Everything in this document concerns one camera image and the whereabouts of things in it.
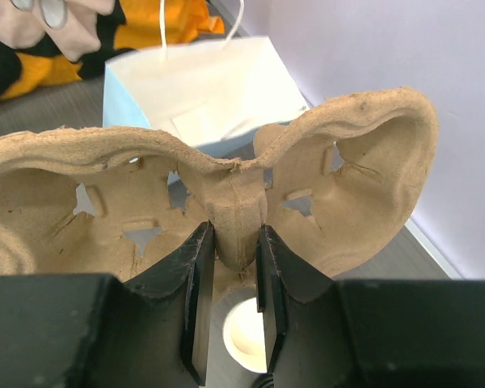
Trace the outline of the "brown pulp cup carrier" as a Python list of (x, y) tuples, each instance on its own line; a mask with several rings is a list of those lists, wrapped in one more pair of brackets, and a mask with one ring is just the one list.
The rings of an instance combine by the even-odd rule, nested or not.
[(0, 274), (112, 272), (128, 280), (213, 223), (218, 280), (249, 280), (259, 228), (334, 276), (410, 217), (436, 153), (431, 103), (403, 87), (329, 99), (268, 124), (252, 160), (213, 158), (161, 130), (0, 137)]

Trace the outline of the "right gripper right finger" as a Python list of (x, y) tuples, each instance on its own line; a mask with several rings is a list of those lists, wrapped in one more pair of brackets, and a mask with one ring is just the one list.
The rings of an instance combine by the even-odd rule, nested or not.
[(331, 343), (331, 280), (293, 252), (269, 225), (259, 230), (255, 263), (268, 372), (295, 356), (311, 359), (326, 353)]

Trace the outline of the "white blue paper bag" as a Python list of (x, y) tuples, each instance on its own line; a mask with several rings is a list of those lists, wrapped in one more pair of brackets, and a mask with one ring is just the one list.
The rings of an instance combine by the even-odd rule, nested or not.
[(270, 39), (237, 37), (245, 3), (224, 39), (162, 44), (105, 64), (103, 126), (163, 130), (214, 157), (247, 144), (260, 127), (309, 106)]

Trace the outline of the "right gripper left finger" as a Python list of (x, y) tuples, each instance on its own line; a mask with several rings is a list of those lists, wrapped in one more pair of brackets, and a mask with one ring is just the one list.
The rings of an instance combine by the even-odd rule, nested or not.
[(124, 351), (129, 386), (204, 386), (213, 303), (214, 228), (200, 223), (169, 255), (125, 282), (142, 301)]

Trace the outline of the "stack of paper cups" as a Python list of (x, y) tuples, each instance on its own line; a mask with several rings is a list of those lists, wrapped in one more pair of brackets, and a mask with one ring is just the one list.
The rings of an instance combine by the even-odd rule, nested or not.
[(263, 314), (255, 297), (238, 303), (226, 316), (222, 328), (223, 343), (230, 356), (244, 369), (266, 373)]

